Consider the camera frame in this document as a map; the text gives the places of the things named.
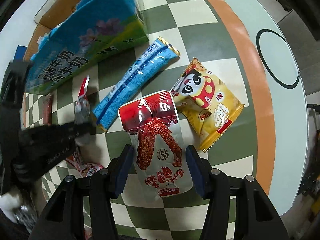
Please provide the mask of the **red white spicy strip packet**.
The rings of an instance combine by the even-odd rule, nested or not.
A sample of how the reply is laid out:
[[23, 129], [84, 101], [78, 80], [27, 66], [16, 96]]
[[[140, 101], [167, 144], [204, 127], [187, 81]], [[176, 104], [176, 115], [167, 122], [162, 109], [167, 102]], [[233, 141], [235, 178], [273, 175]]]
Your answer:
[[118, 116], [135, 149], [133, 164], [146, 201], [189, 191], [193, 182], [171, 94], [161, 90], [125, 103]]

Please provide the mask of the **long blue biscuit packet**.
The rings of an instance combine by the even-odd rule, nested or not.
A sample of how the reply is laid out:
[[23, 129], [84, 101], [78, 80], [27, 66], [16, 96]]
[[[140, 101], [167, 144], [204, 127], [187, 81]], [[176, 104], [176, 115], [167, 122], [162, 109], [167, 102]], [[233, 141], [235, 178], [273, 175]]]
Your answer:
[[93, 109], [96, 125], [107, 132], [118, 116], [120, 106], [129, 102], [161, 68], [180, 55], [164, 38], [156, 38]]

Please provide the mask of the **yellow panda chip bag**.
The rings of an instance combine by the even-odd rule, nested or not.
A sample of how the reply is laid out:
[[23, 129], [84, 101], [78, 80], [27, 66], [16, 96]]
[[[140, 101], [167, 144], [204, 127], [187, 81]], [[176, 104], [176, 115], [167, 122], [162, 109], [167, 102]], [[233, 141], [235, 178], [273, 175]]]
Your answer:
[[170, 90], [176, 109], [200, 137], [207, 152], [241, 114], [244, 104], [225, 83], [194, 58]]

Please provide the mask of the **red white snack packet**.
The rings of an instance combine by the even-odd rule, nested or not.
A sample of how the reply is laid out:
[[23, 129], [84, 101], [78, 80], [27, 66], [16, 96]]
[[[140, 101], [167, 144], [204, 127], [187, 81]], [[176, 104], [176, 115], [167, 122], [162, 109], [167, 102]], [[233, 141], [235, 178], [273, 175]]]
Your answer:
[[[90, 104], [87, 98], [87, 90], [90, 76], [87, 75], [80, 86], [78, 98], [75, 104], [75, 124], [80, 125], [89, 122], [90, 119]], [[90, 135], [87, 132], [83, 135], [78, 135], [75, 142], [78, 146], [84, 146], [90, 141]]]

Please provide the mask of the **small red snack packet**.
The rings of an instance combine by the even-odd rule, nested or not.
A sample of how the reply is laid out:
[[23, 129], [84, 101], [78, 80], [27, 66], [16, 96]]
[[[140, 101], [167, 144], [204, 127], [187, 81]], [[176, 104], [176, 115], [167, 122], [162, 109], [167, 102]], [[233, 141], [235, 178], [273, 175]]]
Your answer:
[[80, 152], [80, 147], [76, 145], [75, 151], [66, 158], [67, 163], [72, 165], [80, 174], [80, 177], [90, 177], [96, 172], [102, 170], [104, 167], [98, 163], [86, 163]]

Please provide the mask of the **checkered orange-edged table mat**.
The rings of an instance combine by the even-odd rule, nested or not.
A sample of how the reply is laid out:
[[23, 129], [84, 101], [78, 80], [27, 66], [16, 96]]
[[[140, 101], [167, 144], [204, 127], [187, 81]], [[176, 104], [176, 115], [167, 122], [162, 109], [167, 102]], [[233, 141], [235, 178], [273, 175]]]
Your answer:
[[[169, 90], [195, 57], [213, 70], [226, 86], [245, 104], [236, 121], [222, 137], [203, 153], [232, 177], [258, 175], [269, 193], [275, 155], [275, 125], [271, 93], [264, 67], [240, 16], [231, 11], [226, 0], [144, 0], [145, 20], [150, 42], [161, 36], [181, 53], [138, 91], [137, 98], [158, 90]], [[119, 53], [88, 68], [54, 91], [53, 123], [73, 121], [80, 85], [90, 75], [88, 98], [96, 106], [146, 50], [148, 43]], [[107, 133], [99, 127], [88, 145], [81, 149], [85, 160], [107, 166], [130, 143], [117, 118]], [[124, 192], [111, 200], [118, 232], [143, 239], [199, 239], [208, 209], [195, 189], [148, 203], [138, 193], [140, 183], [133, 168]]]

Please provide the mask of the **blue milk carton box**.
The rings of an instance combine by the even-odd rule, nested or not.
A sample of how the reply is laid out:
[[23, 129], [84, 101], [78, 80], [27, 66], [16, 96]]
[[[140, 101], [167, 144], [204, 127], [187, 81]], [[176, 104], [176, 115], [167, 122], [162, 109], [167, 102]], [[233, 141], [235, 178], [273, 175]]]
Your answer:
[[25, 91], [46, 95], [97, 62], [148, 40], [142, 0], [81, 0], [39, 37]]

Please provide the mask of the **brown cardboard box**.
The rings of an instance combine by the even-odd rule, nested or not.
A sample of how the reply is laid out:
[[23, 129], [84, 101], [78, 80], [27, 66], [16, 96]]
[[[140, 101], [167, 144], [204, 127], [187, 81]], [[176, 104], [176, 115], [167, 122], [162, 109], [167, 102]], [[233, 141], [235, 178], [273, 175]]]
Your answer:
[[54, 27], [66, 20], [74, 11], [75, 6], [81, 0], [57, 0], [50, 6], [49, 10], [42, 16], [37, 24], [33, 36], [24, 54], [24, 61], [29, 61], [38, 50], [39, 37], [49, 33]]

